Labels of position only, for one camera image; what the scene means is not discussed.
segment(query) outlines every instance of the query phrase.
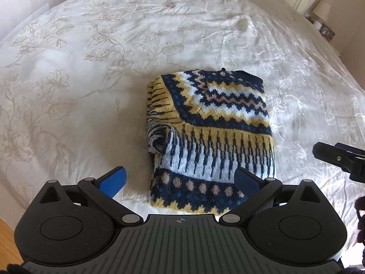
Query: folded sweater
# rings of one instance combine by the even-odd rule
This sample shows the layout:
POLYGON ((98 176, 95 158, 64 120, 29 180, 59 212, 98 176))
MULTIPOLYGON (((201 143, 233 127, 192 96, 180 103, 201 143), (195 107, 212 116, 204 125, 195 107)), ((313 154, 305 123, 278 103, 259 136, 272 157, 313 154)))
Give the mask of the folded sweater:
POLYGON ((193 70, 149 83, 153 206, 220 215, 245 199, 234 171, 274 177, 262 80, 244 71, 193 70))

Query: lamp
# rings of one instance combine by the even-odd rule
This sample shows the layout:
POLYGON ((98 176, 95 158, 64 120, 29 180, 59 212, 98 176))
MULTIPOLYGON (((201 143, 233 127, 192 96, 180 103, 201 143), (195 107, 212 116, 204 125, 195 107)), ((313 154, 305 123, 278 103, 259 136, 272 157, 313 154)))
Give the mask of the lamp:
MULTIPOLYGON (((317 7, 313 10, 313 13, 317 15, 322 21, 328 20, 328 16, 330 14, 331 5, 328 4, 325 0, 321 0, 317 7)), ((322 27, 322 23, 319 20, 316 20, 314 22, 314 26, 317 29, 320 29, 322 27)))

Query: blue gripper pad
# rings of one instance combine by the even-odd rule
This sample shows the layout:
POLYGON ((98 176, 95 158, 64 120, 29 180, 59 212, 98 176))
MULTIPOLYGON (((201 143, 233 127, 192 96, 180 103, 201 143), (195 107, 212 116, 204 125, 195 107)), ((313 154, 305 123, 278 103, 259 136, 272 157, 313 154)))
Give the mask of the blue gripper pad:
POLYGON ((127 171, 121 166, 116 167, 98 179, 98 188, 105 195, 114 197, 127 182, 127 171))
POLYGON ((246 169, 236 169, 234 184, 246 197, 251 197, 265 186, 265 181, 246 169))

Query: lamp shade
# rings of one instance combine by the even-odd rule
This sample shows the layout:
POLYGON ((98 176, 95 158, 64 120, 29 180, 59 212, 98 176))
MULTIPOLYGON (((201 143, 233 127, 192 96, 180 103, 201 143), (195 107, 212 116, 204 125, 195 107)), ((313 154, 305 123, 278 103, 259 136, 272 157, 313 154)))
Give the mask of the lamp shade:
POLYGON ((331 10, 331 5, 328 4, 325 0, 321 0, 317 5, 317 7, 314 8, 313 13, 317 15, 319 18, 326 21, 328 20, 330 10, 331 10))

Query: floral pattern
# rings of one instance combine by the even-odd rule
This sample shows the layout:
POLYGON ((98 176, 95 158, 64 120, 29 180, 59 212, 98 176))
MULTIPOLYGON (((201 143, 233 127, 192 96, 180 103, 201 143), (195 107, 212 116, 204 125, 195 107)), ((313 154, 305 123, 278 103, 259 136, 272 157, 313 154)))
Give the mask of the floral pattern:
POLYGON ((365 92, 284 0, 67 0, 32 21, 0 48, 1 184, 26 208, 48 179, 75 184, 122 165, 118 201, 171 213, 148 204, 147 83, 222 67, 263 79, 279 179, 313 179, 351 246, 363 188, 311 148, 365 149, 365 92))

